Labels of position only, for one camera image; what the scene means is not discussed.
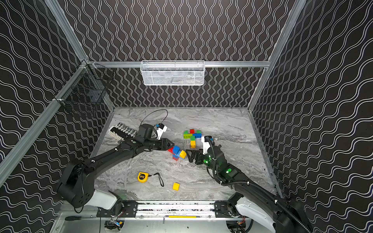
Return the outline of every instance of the wire basket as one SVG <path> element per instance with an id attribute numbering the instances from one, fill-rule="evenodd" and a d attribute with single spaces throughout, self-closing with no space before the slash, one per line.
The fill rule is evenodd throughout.
<path id="1" fill-rule="evenodd" d="M 66 113 L 74 117 L 96 116 L 114 72 L 101 65 L 89 64 L 60 100 Z"/>
<path id="2" fill-rule="evenodd" d="M 201 86 L 205 83 L 205 62 L 142 61 L 140 72 L 145 85 Z"/>

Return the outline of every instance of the screwdriver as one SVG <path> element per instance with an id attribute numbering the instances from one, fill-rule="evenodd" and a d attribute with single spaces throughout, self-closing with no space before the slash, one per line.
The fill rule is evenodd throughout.
<path id="1" fill-rule="evenodd" d="M 95 217 L 81 217 L 81 216 L 68 216 L 65 218 L 65 221 L 75 221 L 75 220 L 80 220 L 80 219 L 83 219 L 83 218 L 95 218 Z"/>

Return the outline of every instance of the black wire basket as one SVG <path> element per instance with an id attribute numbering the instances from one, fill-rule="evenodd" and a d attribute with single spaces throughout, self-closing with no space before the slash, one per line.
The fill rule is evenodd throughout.
<path id="1" fill-rule="evenodd" d="M 104 104 L 113 70 L 97 64 L 88 64 L 62 99 L 58 101 L 66 113 L 74 117 L 94 117 L 98 106 Z"/>

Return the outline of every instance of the red lego brick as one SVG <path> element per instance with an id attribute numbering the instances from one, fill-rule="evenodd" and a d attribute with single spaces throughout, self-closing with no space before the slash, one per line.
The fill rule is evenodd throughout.
<path id="1" fill-rule="evenodd" d="M 171 152 L 172 154 L 174 154 L 174 153 L 172 152 L 172 150 L 173 150 L 173 147 L 171 147 L 170 149 L 168 149 L 169 152 Z"/>

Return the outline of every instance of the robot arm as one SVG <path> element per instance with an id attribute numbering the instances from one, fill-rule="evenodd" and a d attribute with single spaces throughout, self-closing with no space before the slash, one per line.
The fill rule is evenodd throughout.
<path id="1" fill-rule="evenodd" d="M 136 135 L 116 127 L 110 130 L 122 140 L 120 145 L 96 157 L 69 162 L 58 183 L 57 192 L 74 208 L 93 205 L 116 216 L 122 211 L 122 199 L 113 193 L 95 190 L 94 180 L 104 171 L 145 150 L 166 151 L 174 143 L 167 138 L 152 138 L 155 129 L 149 124 L 140 125 Z"/>
<path id="2" fill-rule="evenodd" d="M 237 212 L 239 212 L 241 215 L 255 219 L 255 216 L 245 214 L 245 212 L 252 212 L 262 214 L 264 217 L 269 216 L 273 222 L 267 220 L 262 225 L 276 233 L 311 233 L 309 230 L 310 223 L 301 203 L 293 199 L 286 201 L 279 195 L 275 196 L 253 182 L 240 169 L 227 162 L 224 153 L 220 150 L 221 146 L 215 146 L 210 138 L 210 136 L 205 137 L 205 141 L 209 142 L 210 147 L 207 149 L 207 153 L 203 155 L 203 163 L 212 169 L 213 178 L 216 182 L 223 186 L 230 186 L 242 194 L 238 197 L 236 195 L 235 200 L 231 201 L 230 212 L 232 215 L 238 215 Z M 253 208 L 247 208 L 246 205 L 248 204 L 244 204 L 245 201 L 255 203 L 262 213 Z"/>

